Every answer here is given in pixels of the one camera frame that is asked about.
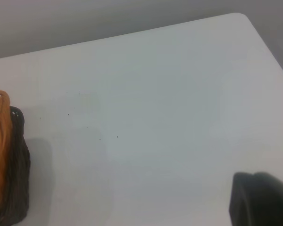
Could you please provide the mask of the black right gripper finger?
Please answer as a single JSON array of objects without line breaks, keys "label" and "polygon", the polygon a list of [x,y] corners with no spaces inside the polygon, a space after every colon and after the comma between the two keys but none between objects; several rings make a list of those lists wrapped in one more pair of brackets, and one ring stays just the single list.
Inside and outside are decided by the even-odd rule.
[{"label": "black right gripper finger", "polygon": [[264,172],[235,173],[229,215],[233,226],[283,226],[283,182]]}]

